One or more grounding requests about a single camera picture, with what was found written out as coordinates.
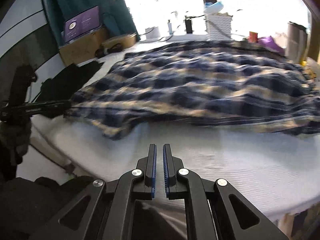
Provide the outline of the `white usb charger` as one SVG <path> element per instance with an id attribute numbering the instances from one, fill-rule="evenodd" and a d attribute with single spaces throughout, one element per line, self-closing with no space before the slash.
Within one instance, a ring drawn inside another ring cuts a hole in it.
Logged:
<path id="1" fill-rule="evenodd" d="M 170 35 L 172 35 L 173 34 L 173 30 L 172 30 L 172 23 L 170 22 L 170 20 L 168 20 L 167 25 L 168 25 L 168 32 L 169 32 Z"/>

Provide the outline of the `black folded garment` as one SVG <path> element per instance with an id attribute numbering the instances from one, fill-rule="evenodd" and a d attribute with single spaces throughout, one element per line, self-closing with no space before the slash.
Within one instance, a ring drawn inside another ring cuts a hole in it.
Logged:
<path id="1" fill-rule="evenodd" d="M 41 91 L 35 102 L 67 101 L 63 106 L 46 111 L 41 115 L 54 118 L 63 115 L 70 107 L 69 100 L 93 75 L 101 68 L 103 63 L 92 61 L 78 67 L 71 64 L 52 79 L 47 79 L 41 86 Z"/>

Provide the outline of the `tan lidded food container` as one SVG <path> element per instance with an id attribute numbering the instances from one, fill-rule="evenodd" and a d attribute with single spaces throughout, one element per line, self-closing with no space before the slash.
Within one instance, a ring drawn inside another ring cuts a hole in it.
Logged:
<path id="1" fill-rule="evenodd" d="M 121 44 L 123 49 L 130 48 L 136 43 L 136 34 L 125 34 L 109 38 L 101 43 L 104 49 L 111 49 L 116 44 Z"/>

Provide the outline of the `stainless steel travel tumbler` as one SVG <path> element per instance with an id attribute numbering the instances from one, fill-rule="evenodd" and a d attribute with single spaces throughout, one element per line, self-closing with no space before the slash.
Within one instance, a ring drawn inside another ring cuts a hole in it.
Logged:
<path id="1" fill-rule="evenodd" d="M 289 22 L 285 56 L 294 64 L 301 64 L 304 60 L 307 41 L 308 34 L 306 32 L 306 27 L 294 22 Z"/>

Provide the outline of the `purple cloth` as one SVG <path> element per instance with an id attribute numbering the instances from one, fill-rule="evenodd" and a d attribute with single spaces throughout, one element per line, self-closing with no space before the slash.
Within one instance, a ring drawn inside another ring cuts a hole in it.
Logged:
<path id="1" fill-rule="evenodd" d="M 258 38 L 258 43 L 265 48 L 272 49 L 276 52 L 278 52 L 281 55 L 285 55 L 285 50 L 284 48 L 280 47 L 273 39 L 272 36 L 268 37 L 260 37 Z"/>

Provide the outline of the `brown cardboard box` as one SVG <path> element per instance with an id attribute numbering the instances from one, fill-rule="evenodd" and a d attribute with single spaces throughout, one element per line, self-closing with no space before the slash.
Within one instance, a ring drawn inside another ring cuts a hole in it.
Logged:
<path id="1" fill-rule="evenodd" d="M 108 38 L 108 30 L 106 28 L 99 28 L 77 38 L 71 43 L 61 46 L 59 48 L 60 57 L 65 66 L 88 61 L 95 58 L 95 52 Z"/>

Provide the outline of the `blue tissue pack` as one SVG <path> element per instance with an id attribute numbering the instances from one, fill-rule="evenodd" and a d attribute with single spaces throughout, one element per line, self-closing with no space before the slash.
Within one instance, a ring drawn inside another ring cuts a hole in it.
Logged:
<path id="1" fill-rule="evenodd" d="M 223 4 L 221 2 L 206 2 L 204 3 L 204 14 L 211 15 L 220 12 L 223 9 Z"/>

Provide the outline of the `teal yellow left curtain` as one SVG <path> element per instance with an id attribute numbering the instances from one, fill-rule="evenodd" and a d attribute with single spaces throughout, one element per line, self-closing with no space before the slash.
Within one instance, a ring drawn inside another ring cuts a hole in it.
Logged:
<path id="1" fill-rule="evenodd" d="M 58 46 L 65 44 L 61 35 L 64 23 L 95 6 L 111 37 L 138 33 L 125 0 L 42 0 L 42 5 Z"/>

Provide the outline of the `white perforated storage basket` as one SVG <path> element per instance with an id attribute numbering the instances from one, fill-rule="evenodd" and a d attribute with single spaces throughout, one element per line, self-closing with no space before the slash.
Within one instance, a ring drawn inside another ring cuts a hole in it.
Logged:
<path id="1" fill-rule="evenodd" d="M 213 41 L 231 40 L 231 22 L 233 16 L 228 13 L 206 15 L 208 39 Z"/>

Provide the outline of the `white power strip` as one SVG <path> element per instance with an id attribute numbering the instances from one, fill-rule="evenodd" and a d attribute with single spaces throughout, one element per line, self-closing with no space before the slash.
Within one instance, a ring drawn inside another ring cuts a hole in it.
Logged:
<path id="1" fill-rule="evenodd" d="M 165 38 L 165 42 L 180 42 L 180 41 L 205 41 L 208 35 L 206 34 L 184 34 L 172 35 Z"/>

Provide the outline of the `blue plaid pants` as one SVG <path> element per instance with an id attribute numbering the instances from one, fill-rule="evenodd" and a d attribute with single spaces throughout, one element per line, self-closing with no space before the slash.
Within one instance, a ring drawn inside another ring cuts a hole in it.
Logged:
<path id="1" fill-rule="evenodd" d="M 125 54 L 73 94 L 65 117 L 114 140 L 150 121 L 317 134 L 319 89 L 301 65 L 256 43 L 176 42 Z"/>

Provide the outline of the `tablet with purple screen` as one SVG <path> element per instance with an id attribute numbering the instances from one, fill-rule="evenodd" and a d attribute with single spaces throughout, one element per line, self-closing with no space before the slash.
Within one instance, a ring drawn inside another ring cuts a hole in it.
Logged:
<path id="1" fill-rule="evenodd" d="M 91 7 L 65 22 L 63 30 L 64 42 L 68 43 L 99 27 L 101 27 L 99 7 Z"/>

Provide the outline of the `black power adapter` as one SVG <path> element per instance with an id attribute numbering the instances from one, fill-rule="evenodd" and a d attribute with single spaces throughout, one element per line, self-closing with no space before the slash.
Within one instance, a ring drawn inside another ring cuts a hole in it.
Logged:
<path id="1" fill-rule="evenodd" d="M 192 34 L 193 33 L 193 28 L 192 28 L 192 20 L 189 17 L 185 17 L 185 32 L 187 34 Z"/>

